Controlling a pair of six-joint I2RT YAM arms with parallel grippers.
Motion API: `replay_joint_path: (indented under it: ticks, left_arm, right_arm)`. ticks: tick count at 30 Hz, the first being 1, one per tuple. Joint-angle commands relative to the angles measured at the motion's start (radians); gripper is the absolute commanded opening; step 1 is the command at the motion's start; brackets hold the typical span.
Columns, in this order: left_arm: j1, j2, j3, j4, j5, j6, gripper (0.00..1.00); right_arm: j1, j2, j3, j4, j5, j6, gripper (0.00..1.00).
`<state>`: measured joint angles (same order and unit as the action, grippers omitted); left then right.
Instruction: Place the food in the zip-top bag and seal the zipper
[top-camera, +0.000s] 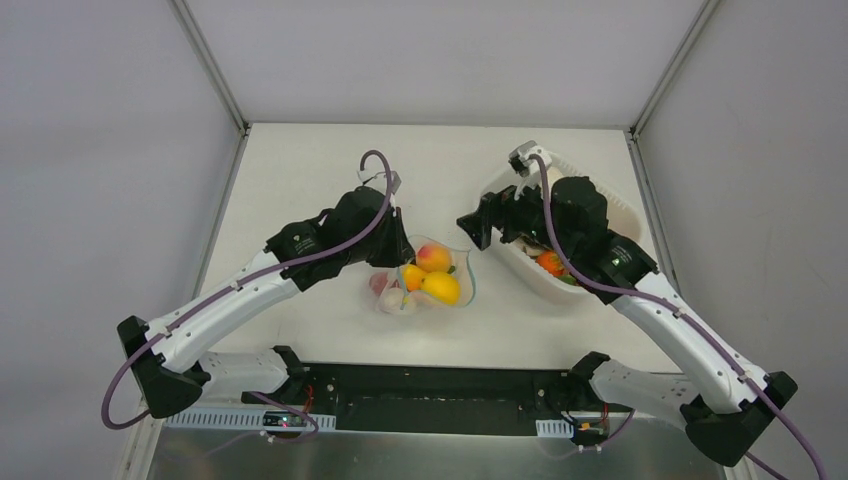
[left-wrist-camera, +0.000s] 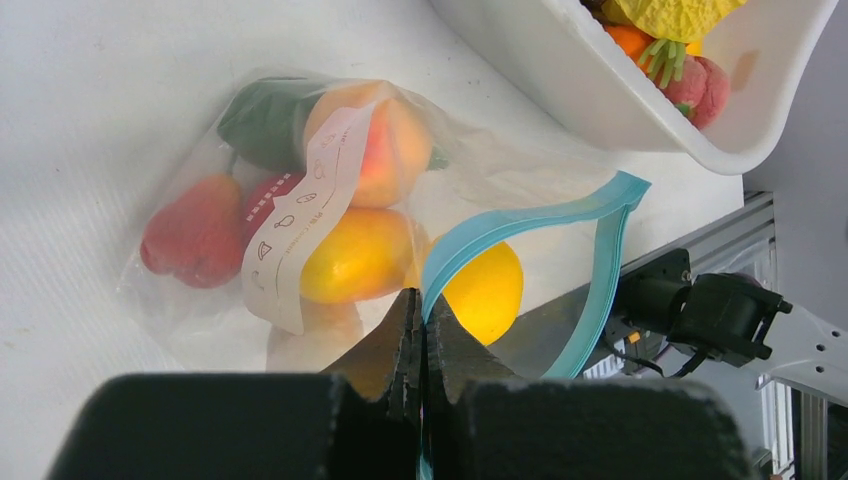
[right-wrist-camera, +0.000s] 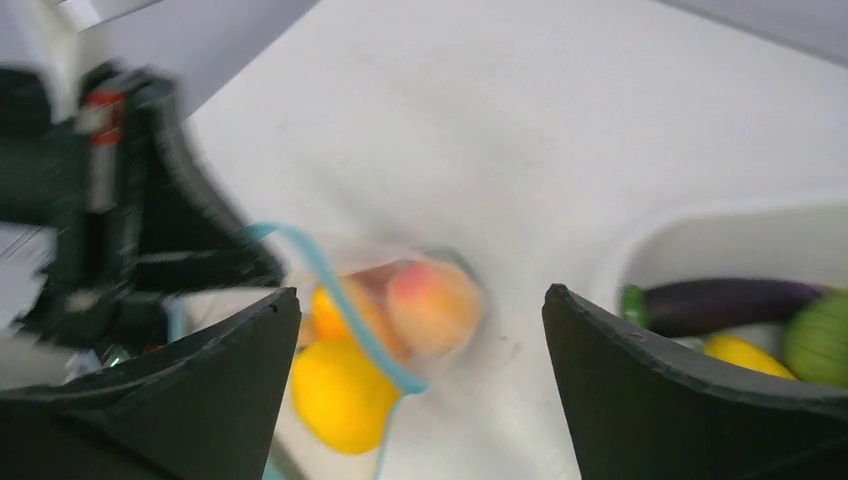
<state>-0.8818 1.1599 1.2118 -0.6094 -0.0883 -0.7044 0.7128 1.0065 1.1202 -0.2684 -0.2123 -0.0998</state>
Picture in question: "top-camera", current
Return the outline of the red apple toy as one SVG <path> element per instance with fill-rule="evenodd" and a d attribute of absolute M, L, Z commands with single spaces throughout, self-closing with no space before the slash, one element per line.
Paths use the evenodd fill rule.
<path fill-rule="evenodd" d="M 383 291 L 391 285 L 391 281 L 389 279 L 389 275 L 387 271 L 380 271 L 374 273 L 369 278 L 369 289 L 376 296 L 380 297 Z"/>

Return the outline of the yellow orange mango toy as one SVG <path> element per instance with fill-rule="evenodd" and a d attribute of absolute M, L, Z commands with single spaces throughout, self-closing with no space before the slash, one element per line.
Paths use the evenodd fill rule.
<path fill-rule="evenodd" d="M 427 271 L 418 267 L 415 264 L 404 265 L 400 269 L 400 275 L 403 280 L 405 289 L 410 292 L 421 289 L 423 281 L 427 274 Z"/>

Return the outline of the clear zip top bag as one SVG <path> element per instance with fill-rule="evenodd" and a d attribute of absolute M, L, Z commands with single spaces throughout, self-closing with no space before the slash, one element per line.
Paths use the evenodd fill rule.
<path fill-rule="evenodd" d="M 368 280 L 376 311 L 414 315 L 429 310 L 463 308 L 476 297 L 470 251 L 450 247 L 430 237 L 412 235 L 412 259 L 375 271 Z"/>

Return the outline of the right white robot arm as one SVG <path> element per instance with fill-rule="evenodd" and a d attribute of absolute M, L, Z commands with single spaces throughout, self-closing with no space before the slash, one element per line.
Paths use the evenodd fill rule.
<path fill-rule="evenodd" d="M 710 460 L 735 466 L 797 392 L 784 372 L 767 373 L 733 351 L 697 315 L 633 240 L 610 229 L 608 201 L 587 177 L 564 177 L 550 198 L 539 186 L 488 192 L 458 226 L 478 249 L 500 241 L 558 245 L 596 282 L 589 291 L 630 319 L 679 367 L 671 378 L 631 369 L 599 352 L 567 373 L 569 400 L 583 410 L 626 405 L 682 430 Z"/>

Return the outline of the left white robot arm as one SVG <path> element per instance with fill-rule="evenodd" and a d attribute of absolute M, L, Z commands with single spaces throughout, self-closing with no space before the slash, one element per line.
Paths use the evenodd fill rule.
<path fill-rule="evenodd" d="M 401 266 L 414 255 L 393 196 L 368 186 L 345 193 L 333 208 L 284 226 L 239 272 L 177 311 L 117 328 L 129 367 L 156 419 L 201 399 L 248 400 L 250 393 L 297 402 L 304 368 L 288 346 L 222 353 L 214 346 L 270 307 L 337 277 L 343 268 Z"/>

